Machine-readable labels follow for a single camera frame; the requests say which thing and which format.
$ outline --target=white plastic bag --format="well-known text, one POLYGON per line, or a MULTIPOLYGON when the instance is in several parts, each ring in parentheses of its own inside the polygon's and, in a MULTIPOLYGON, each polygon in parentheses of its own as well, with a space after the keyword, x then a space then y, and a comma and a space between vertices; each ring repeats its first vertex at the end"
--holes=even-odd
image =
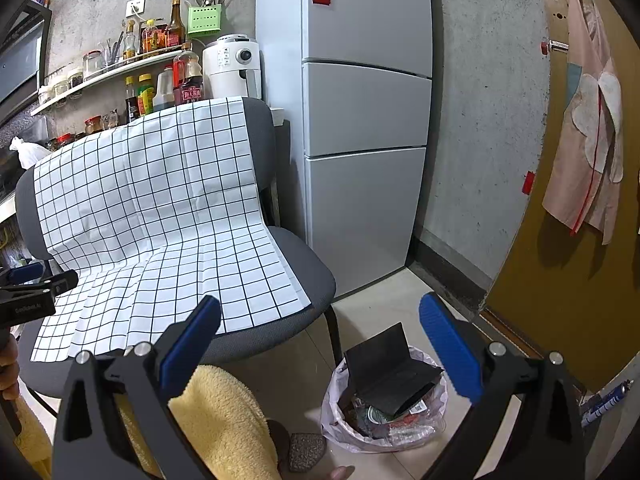
MULTIPOLYGON (((436 361, 431 359, 422 350, 413 346, 409 346, 409 354, 413 359, 424 361, 430 365, 437 366, 436 361)), ((423 438, 412 442, 405 442, 398 446, 392 446, 387 441, 377 438, 371 438, 360 434, 354 430, 345 420, 342 410, 338 407, 338 400, 342 392, 346 389, 349 382, 349 370, 346 361, 343 359, 340 365, 334 370, 331 376, 329 387, 324 394, 322 400, 322 409, 320 412, 320 423, 322 424, 322 434, 327 439, 335 442, 338 446, 343 447, 352 453, 382 453, 389 451, 402 451, 403 449, 411 449, 412 447, 423 446, 430 441, 436 434, 444 430, 444 411, 447 407, 447 381, 444 375, 440 377, 440 383, 436 384, 433 389, 433 397, 439 400, 441 406, 438 408, 438 415, 434 418, 433 432, 427 434, 423 438)))
POLYGON ((9 145, 10 150, 18 152, 20 165, 24 170, 28 170, 31 166, 35 166, 36 162, 51 155, 51 152, 39 144, 34 142, 24 142, 18 137, 14 137, 9 145))

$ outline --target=electrical outlet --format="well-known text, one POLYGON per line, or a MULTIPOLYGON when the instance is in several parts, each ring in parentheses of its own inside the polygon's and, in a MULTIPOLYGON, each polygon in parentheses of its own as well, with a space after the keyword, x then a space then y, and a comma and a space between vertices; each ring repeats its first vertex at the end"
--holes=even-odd
POLYGON ((135 16, 136 12, 133 12, 134 9, 138 14, 145 12, 145 0, 131 0, 130 2, 127 2, 125 17, 128 18, 129 16, 135 16))

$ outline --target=silver screw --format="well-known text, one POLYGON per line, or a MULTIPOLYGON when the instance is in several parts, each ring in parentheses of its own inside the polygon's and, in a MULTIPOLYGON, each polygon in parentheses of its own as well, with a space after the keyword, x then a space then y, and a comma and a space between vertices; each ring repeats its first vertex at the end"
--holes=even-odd
POLYGON ((89 352, 88 350, 82 350, 81 352, 78 352, 78 355, 76 355, 76 363, 78 363, 79 365, 83 365, 89 360, 90 357, 91 352, 89 352))
POLYGON ((151 352, 152 346, 151 343, 147 343, 143 341, 142 343, 138 343, 133 347, 133 353, 138 357, 142 357, 151 352))
POLYGON ((489 345, 491 355, 501 357, 507 353, 507 347, 498 341, 494 341, 489 345))
POLYGON ((564 362, 564 357, 560 352, 551 352, 549 354, 549 360, 555 365, 561 365, 564 362))

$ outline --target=red cord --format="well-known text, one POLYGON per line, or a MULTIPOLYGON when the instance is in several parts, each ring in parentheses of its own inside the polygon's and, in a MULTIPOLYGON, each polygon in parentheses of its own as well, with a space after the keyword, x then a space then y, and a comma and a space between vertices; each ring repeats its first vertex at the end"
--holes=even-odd
POLYGON ((589 183, 589 189, 587 190, 587 196, 584 197, 584 203, 582 204, 582 208, 580 209, 580 213, 578 213, 578 218, 575 219, 574 227, 571 229, 571 236, 575 236, 578 232, 578 226, 580 225, 580 218, 582 218, 582 213, 584 213, 584 208, 587 207, 587 202, 589 201, 589 195, 591 194, 591 186, 593 186, 593 177, 596 173, 596 156, 598 154, 598 143, 600 142, 600 113, 602 111, 602 94, 600 93, 600 88, 598 88, 598 133, 596 134, 596 150, 593 153, 593 168, 591 168, 591 181, 589 183))

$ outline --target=pink apron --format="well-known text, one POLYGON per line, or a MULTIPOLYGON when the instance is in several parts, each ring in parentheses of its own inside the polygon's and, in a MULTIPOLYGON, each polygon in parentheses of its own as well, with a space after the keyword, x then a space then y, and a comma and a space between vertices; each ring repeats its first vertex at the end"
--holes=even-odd
POLYGON ((623 176, 622 92, 593 0, 569 0, 567 102, 543 207, 575 234, 611 240, 623 176))

